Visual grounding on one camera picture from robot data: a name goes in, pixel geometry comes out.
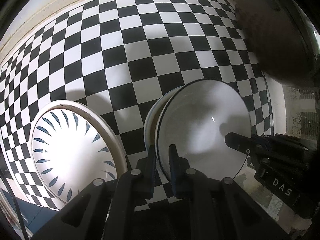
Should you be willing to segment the white floral plate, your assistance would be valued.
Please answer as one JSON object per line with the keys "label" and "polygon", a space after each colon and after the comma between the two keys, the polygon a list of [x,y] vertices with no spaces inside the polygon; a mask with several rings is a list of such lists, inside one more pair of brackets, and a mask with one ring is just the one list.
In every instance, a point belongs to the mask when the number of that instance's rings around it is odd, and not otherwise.
{"label": "white floral plate", "polygon": [[77,113],[80,116],[84,117],[100,133],[103,140],[106,142],[107,146],[109,147],[110,152],[112,154],[112,157],[114,159],[115,165],[116,165],[117,178],[119,178],[122,174],[124,174],[127,171],[127,164],[126,164],[126,159],[125,159],[124,148],[123,148],[123,146],[121,146],[121,143],[119,142],[115,133],[112,131],[111,127],[104,121],[104,119],[101,116],[99,116],[97,113],[95,113],[95,111],[91,110],[90,108],[88,108],[87,106],[85,106],[81,103],[72,102],[72,101],[68,101],[68,100],[53,101],[53,102],[47,104],[43,110],[41,110],[41,111],[39,111],[39,113],[37,113],[35,119],[31,123],[31,130],[30,130],[30,134],[29,134],[29,151],[32,156],[32,159],[33,159],[33,154],[31,153],[31,150],[30,150],[31,135],[34,130],[35,124],[44,113],[46,113],[47,111],[52,110],[52,109],[67,109],[67,110],[73,111],[74,113]]}

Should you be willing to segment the dark brown rice cooker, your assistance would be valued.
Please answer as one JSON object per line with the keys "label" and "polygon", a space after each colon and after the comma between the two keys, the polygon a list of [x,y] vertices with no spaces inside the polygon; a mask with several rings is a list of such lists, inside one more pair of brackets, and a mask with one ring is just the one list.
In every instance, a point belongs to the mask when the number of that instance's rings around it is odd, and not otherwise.
{"label": "dark brown rice cooker", "polygon": [[284,86],[319,86],[319,29],[294,0],[238,0],[235,14],[264,72]]}

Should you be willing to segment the black rimmed white bowl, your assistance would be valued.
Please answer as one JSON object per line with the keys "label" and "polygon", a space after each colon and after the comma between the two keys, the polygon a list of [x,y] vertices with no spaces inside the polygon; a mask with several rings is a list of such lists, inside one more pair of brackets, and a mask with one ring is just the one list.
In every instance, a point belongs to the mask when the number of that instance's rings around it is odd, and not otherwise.
{"label": "black rimmed white bowl", "polygon": [[246,155],[226,145],[229,132],[248,138],[252,134],[249,111],[234,88],[214,79],[195,80],[179,88],[165,104],[155,131],[159,166],[167,180],[171,144],[208,178],[234,178]]}

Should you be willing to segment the blue leaf pattern plate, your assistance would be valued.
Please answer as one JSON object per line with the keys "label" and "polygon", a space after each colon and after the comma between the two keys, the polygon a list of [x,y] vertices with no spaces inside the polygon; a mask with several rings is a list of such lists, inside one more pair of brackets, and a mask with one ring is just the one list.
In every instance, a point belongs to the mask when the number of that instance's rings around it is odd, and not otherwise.
{"label": "blue leaf pattern plate", "polygon": [[44,185],[64,203],[95,179],[117,178],[114,159],[100,133],[67,109],[52,109],[39,118],[30,150]]}

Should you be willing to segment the black white checkered mat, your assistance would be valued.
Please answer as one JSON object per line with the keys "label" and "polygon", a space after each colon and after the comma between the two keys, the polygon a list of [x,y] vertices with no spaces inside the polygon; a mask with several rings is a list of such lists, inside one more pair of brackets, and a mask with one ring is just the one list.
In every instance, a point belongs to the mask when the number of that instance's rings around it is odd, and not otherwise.
{"label": "black white checkered mat", "polygon": [[211,77],[231,85],[252,133],[274,133],[265,77],[228,0],[90,0],[49,19],[1,65],[2,148],[27,202],[57,209],[27,148],[45,105],[87,105],[111,126],[127,161],[145,153],[143,124],[163,94]]}

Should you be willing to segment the blue kitchen cabinet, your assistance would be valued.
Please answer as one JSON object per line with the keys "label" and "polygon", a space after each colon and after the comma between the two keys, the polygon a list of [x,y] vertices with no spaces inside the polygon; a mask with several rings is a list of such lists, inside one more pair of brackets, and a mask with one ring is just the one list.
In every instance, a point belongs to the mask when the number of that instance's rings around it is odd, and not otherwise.
{"label": "blue kitchen cabinet", "polygon": [[24,224],[32,234],[35,234],[58,213],[58,211],[47,207],[39,207],[21,199],[17,199],[17,202]]}

